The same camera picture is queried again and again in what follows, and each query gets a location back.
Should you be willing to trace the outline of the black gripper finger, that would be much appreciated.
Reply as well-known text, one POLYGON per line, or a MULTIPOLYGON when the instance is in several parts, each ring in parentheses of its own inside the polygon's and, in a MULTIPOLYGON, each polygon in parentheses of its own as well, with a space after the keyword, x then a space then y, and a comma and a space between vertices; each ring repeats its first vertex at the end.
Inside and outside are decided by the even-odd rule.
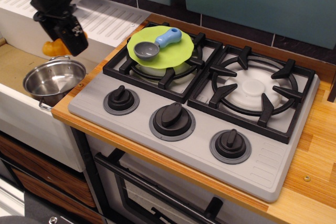
POLYGON ((55 41, 59 38, 59 35, 55 31, 55 28, 58 25, 56 19, 41 19, 38 22, 40 23, 44 31, 48 34, 48 36, 52 39, 52 41, 55 41))
POLYGON ((78 56, 88 48, 86 34, 75 16, 59 19, 55 32, 73 56, 78 56))

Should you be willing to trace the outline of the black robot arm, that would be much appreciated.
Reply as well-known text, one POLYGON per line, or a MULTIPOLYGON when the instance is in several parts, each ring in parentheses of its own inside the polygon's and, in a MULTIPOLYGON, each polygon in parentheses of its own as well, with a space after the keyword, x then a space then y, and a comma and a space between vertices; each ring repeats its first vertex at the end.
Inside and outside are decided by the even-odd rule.
POLYGON ((48 36, 56 41, 60 39, 69 53, 77 56, 88 47, 85 33, 77 18, 73 15, 73 0, 31 0, 37 10, 34 21, 40 23, 48 36))

